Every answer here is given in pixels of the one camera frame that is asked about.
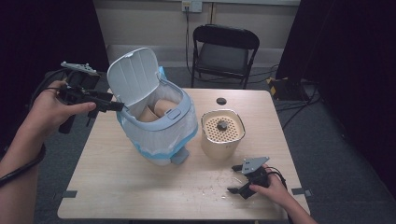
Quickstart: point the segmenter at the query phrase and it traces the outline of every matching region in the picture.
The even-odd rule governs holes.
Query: gray wall
[[[130,48],[151,46],[165,49],[166,61],[183,61],[186,45],[186,15],[179,1],[94,0],[103,37],[110,52],[109,60]],[[210,23],[248,29],[261,41],[256,65],[278,63],[285,47],[297,6],[203,3],[202,13],[190,13],[191,35],[195,27]]]

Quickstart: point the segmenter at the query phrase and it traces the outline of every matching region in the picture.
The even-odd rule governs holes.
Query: wooden table
[[[82,151],[63,198],[60,218],[116,219],[284,219],[278,205],[255,194],[244,200],[228,187],[241,187],[246,178],[231,169],[245,158],[270,157],[286,178],[289,191],[300,188],[285,136],[267,91],[185,89],[194,101],[199,131],[186,145],[190,156],[181,165],[157,166],[134,148],[116,120],[115,112],[100,113]],[[226,105],[218,105],[223,97]],[[246,128],[233,156],[209,159],[201,150],[201,116],[216,109],[232,109]],[[304,195],[295,199],[308,211]]]

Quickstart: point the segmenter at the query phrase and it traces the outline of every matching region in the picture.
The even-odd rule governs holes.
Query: gray floor
[[[190,86],[187,68],[165,67],[164,70],[168,79],[179,87]],[[252,74],[269,71],[269,68],[255,68]],[[264,82],[268,75],[271,74],[252,77],[247,88],[268,91]],[[217,82],[196,80],[195,87],[241,88],[237,81],[231,79]],[[98,89],[106,88],[106,79],[102,78]],[[308,94],[314,92],[313,85],[305,89]],[[287,108],[301,105],[299,102],[274,103],[282,125],[298,110]],[[61,220],[57,217],[61,202],[59,195],[67,188],[93,124],[85,127],[87,120],[83,115],[78,116],[70,134],[55,133],[47,141],[48,155],[40,166],[35,223],[128,223],[127,220]],[[313,192],[307,201],[315,220],[338,224],[396,223],[396,202],[370,164],[344,140],[337,119],[322,101],[303,109],[286,126],[284,134],[302,185]],[[263,220],[261,223],[288,221]]]

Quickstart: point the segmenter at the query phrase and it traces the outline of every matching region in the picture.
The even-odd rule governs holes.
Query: forearm
[[[22,124],[5,157],[0,162],[0,176],[9,174],[34,160],[44,136]],[[17,176],[0,188],[0,223],[32,223],[38,167]]]
[[[281,206],[288,213],[294,224],[317,224],[292,196],[285,200]]]

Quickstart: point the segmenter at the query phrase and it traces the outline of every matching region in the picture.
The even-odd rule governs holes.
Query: chair seat
[[[203,44],[196,69],[218,70],[221,73],[240,74],[248,71],[248,50]]]

